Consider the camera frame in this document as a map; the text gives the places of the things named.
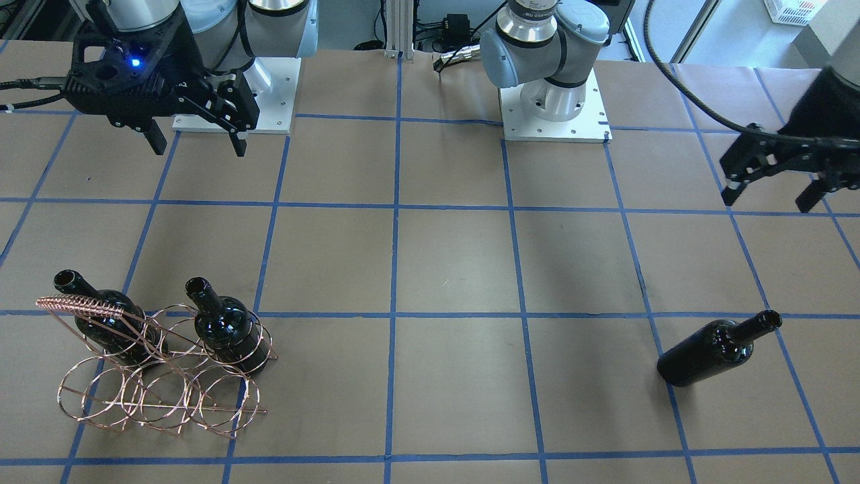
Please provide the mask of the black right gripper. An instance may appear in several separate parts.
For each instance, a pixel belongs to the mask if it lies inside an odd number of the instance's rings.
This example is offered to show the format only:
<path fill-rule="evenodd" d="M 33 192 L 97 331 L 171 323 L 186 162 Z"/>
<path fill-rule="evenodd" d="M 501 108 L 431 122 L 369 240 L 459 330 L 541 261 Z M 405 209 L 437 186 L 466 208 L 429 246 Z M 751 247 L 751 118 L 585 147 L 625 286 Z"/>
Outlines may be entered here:
<path fill-rule="evenodd" d="M 139 126 L 151 149 L 167 141 L 154 117 L 193 114 L 229 132 L 237 157 L 260 110 L 238 73 L 215 81 L 182 8 L 89 8 L 62 94 L 84 114 Z"/>

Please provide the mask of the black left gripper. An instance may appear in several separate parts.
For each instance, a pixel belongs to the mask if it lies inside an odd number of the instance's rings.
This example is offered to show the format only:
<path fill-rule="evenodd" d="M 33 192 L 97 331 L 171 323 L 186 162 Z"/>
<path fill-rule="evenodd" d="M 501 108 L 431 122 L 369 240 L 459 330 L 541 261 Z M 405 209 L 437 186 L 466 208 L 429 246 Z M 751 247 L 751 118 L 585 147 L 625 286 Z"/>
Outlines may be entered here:
<path fill-rule="evenodd" d="M 817 74 L 783 128 L 746 128 L 720 159 L 725 206 L 733 206 L 751 183 L 784 171 L 818 176 L 795 199 L 800 212 L 810 212 L 830 193 L 858 190 L 858 86 L 835 68 Z"/>

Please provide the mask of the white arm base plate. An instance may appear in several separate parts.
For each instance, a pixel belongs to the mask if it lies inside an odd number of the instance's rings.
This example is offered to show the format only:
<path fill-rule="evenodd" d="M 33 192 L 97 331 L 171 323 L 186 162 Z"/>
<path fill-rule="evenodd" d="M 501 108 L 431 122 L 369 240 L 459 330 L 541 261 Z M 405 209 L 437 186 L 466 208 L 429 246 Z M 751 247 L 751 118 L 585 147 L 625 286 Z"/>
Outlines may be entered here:
<path fill-rule="evenodd" d="M 545 79 L 499 91 L 506 140 L 603 143 L 612 139 L 598 80 L 574 88 Z"/>
<path fill-rule="evenodd" d="M 257 57 L 243 71 L 260 108 L 256 129 L 249 130 L 249 134 L 289 134 L 302 61 Z"/>

